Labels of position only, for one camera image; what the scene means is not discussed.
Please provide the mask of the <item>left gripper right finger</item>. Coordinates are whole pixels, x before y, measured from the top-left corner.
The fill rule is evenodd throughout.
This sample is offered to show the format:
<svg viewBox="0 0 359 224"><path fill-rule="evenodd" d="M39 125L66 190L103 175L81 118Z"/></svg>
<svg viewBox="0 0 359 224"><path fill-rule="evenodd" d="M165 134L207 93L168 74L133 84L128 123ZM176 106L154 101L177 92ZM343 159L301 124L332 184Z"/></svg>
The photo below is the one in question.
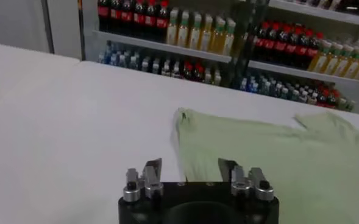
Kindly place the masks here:
<svg viewBox="0 0 359 224"><path fill-rule="evenodd" d="M233 196L273 201L274 189L259 167L252 167L245 175L243 167L236 161L219 158L218 166L222 180L230 183Z"/></svg>

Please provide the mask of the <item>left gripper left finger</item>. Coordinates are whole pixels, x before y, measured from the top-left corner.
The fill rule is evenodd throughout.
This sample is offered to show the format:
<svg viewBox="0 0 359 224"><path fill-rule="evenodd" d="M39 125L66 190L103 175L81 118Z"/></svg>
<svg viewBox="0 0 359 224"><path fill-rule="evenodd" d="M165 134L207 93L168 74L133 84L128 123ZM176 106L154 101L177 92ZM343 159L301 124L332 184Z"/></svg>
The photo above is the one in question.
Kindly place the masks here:
<svg viewBox="0 0 359 224"><path fill-rule="evenodd" d="M144 196L153 199L156 195L163 195L163 183L160 181L162 170L162 159L147 161L141 176L136 168L130 168L126 172L126 185L123 189L123 200L135 203L141 199L141 191Z"/></svg>

